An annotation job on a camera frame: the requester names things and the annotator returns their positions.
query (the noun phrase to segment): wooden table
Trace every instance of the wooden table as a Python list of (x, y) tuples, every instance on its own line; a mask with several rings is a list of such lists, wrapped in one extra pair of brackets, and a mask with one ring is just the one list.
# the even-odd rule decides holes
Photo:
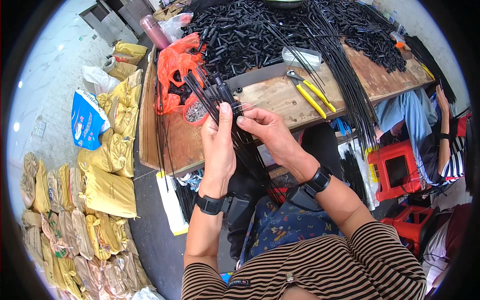
[[(433, 82), (415, 59), (407, 60), (405, 72), (395, 71), (388, 74), (384, 67), (380, 67), (347, 45), (343, 45), (345, 52), (357, 73), (365, 91), (373, 104), (382, 100), (390, 99), (405, 92), (414, 90), (424, 84)], [(309, 75), (303, 69), (296, 68), (299, 75), (309, 79)], [(140, 162), (148, 167), (160, 169), (154, 128), (154, 79), (155, 65), (151, 58), (145, 74), (145, 82), (140, 107), (139, 127), (139, 157)], [(332, 72), (323, 63), (317, 72), (325, 86), (325, 96), (336, 108), (336, 113), (328, 110), (323, 102), (310, 91), (327, 115), (327, 119), (333, 119), (345, 114), (345, 105), (340, 94), (338, 85), (333, 78)], [(303, 98), (295, 88), (293, 82), (286, 76), (272, 78), (263, 82), (252, 84), (243, 88), (239, 95), (242, 102), (256, 103), (256, 107), (265, 108), (282, 116), (288, 128), (298, 131), (324, 121), (318, 112)], [(166, 114), (169, 122), (168, 144), (172, 157), (175, 176), (179, 177), (204, 166), (202, 137), (200, 126), (191, 126), (180, 113)], [(168, 174), (172, 173), (169, 158), (164, 157), (165, 169)]]

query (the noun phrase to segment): red plastic bag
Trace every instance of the red plastic bag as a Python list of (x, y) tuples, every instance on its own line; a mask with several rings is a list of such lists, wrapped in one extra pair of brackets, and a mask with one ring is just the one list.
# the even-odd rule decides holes
[[(200, 38), (198, 33), (194, 32), (182, 39), (176, 40), (158, 54), (158, 66), (156, 72), (158, 75), (158, 82), (162, 87), (163, 113), (168, 113), (169, 111), (178, 108), (180, 104), (179, 95), (168, 93), (170, 81), (173, 82), (173, 84), (175, 84), (177, 87), (180, 87), (185, 83), (183, 81), (183, 77), (187, 75), (189, 70), (193, 70), (193, 75), (203, 87), (200, 76), (197, 72), (195, 72), (195, 68), (199, 65), (199, 63), (204, 62), (202, 60), (202, 55), (200, 53), (196, 55), (187, 53), (188, 50), (197, 48), (199, 44)], [(177, 82), (173, 79), (173, 74), (177, 70), (180, 72), (180, 78), (182, 79), (181, 82)], [(160, 107), (159, 97), (160, 93), (157, 95), (157, 107)], [(185, 101), (185, 105), (189, 105), (196, 100), (197, 97), (194, 93), (192, 93)]]

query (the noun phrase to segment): blue printed fabric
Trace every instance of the blue printed fabric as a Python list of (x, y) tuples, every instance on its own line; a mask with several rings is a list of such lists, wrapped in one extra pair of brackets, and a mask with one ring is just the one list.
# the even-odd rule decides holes
[(250, 221), (240, 265), (278, 246), (327, 234), (341, 236), (338, 226), (325, 211), (305, 211), (286, 202), (278, 207), (268, 196), (263, 197)]

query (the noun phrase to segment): plastic stool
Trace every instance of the plastic stool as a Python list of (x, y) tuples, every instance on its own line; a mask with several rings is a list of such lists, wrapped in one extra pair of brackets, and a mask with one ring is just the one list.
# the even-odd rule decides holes
[[(407, 165), (408, 174), (410, 174), (410, 176), (407, 180), (407, 183), (400, 186), (391, 187), (385, 161), (399, 156), (405, 156), (405, 162)], [(378, 201), (399, 197), (405, 194), (405, 191), (410, 193), (419, 191), (421, 189), (420, 178), (416, 172), (417, 163), (415, 162), (415, 157), (413, 156), (410, 140), (391, 144), (382, 147), (379, 150), (370, 152), (367, 160), (369, 164), (376, 164), (378, 168), (380, 183), (382, 185), (382, 191), (376, 193)]]
[[(398, 235), (413, 241), (413, 255), (420, 256), (420, 243), (428, 230), (430, 223), (435, 219), (439, 208), (425, 208), (421, 206), (406, 205), (405, 209), (395, 218), (383, 218), (382, 223), (392, 225), (398, 232)], [(414, 213), (413, 219), (406, 222), (410, 214)]]

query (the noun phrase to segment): brown striped shirt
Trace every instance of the brown striped shirt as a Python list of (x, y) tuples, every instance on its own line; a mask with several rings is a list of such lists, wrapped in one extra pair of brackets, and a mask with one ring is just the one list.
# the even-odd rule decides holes
[(206, 264), (190, 264), (181, 298), (280, 299), (290, 284), (321, 299), (422, 299), (427, 286), (395, 228), (371, 222), (351, 239), (325, 235), (264, 252), (233, 273), (228, 285)]

